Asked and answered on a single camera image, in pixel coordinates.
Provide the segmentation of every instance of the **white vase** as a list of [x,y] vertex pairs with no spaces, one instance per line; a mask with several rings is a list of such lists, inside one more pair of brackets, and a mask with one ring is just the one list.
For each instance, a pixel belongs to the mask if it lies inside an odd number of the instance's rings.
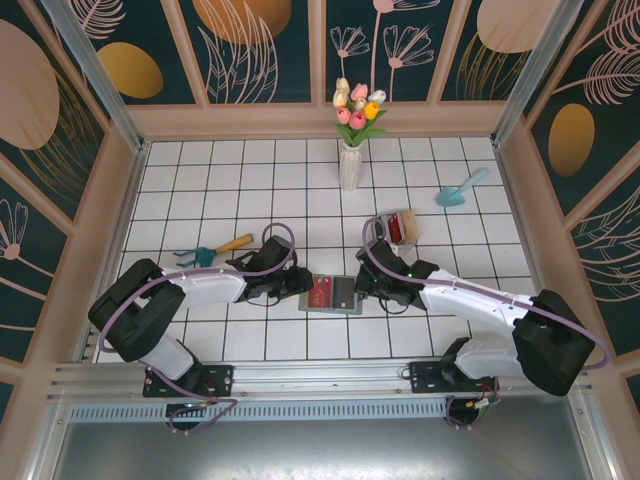
[[360,183],[361,147],[362,144],[350,147],[343,142],[340,148],[340,188],[347,192],[353,192]]

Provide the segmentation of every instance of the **tulip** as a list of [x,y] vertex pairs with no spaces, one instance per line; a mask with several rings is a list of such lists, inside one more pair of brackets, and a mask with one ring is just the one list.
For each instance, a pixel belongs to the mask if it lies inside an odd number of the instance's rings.
[[364,97],[367,98],[367,92],[369,91],[369,89],[367,88],[367,85],[364,83],[359,83],[357,84],[353,90],[351,90],[351,100],[353,100],[354,102],[357,101],[360,97]]
[[369,102],[364,107],[364,116],[367,117],[367,120],[373,120],[378,115],[380,111],[380,105],[378,102]]
[[349,119],[351,118],[351,112],[348,108],[340,107],[338,109],[338,122],[342,125],[346,125],[349,123]]
[[356,111],[351,114],[351,118],[349,119],[349,126],[354,130],[360,130],[364,127],[364,124],[367,123],[367,119],[364,117],[364,113],[361,111]]
[[370,102],[378,102],[378,106],[382,105],[384,101],[387,99],[387,94],[384,93],[384,90],[376,90],[371,95],[369,95]]
[[353,108],[355,110],[362,110],[366,104],[367,104],[367,99],[364,97],[360,97],[358,100],[356,100],[356,103],[353,106]]
[[351,88],[349,88],[349,82],[346,78],[339,78],[336,80],[336,90],[344,90],[349,93]]
[[336,93],[333,94],[333,106],[335,108],[346,107],[348,94],[349,92],[344,90],[336,90]]

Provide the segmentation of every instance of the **teal trowel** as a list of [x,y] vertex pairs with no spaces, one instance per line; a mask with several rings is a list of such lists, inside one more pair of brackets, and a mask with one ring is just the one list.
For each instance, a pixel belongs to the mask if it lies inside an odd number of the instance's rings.
[[480,168],[467,179],[459,188],[444,187],[442,191],[436,196],[436,203],[441,207],[455,207],[456,205],[462,205],[464,203],[464,196],[462,194],[473,187],[476,183],[487,176],[489,170],[486,168]]

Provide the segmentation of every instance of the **grid floor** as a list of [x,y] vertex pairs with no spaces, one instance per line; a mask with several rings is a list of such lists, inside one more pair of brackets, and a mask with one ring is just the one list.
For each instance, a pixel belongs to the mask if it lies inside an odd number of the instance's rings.
[[[259,241],[268,223],[280,221],[296,235],[301,265],[315,274],[356,275],[364,222],[411,208],[420,240],[405,261],[419,258],[492,288],[535,293],[488,138],[372,139],[364,157],[360,188],[348,193],[338,186],[335,139],[154,143],[120,273],[140,258],[177,268],[174,251],[215,248],[246,233]],[[480,167],[490,174],[465,194],[464,205],[435,203],[441,187],[460,185]],[[297,297],[275,307],[192,308],[169,328],[202,361],[440,356],[473,330],[441,312],[389,315],[376,299],[364,302],[360,316],[300,312]],[[100,353],[96,360],[119,357]]]

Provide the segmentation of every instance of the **wooden handle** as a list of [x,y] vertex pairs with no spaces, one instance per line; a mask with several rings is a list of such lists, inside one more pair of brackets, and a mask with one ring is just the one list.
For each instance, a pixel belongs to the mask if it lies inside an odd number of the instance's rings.
[[216,253],[224,253],[229,250],[235,250],[236,248],[244,247],[245,245],[249,245],[253,242],[253,235],[247,233],[242,237],[236,238],[235,240],[231,240],[229,243],[225,243],[221,247],[216,248]]

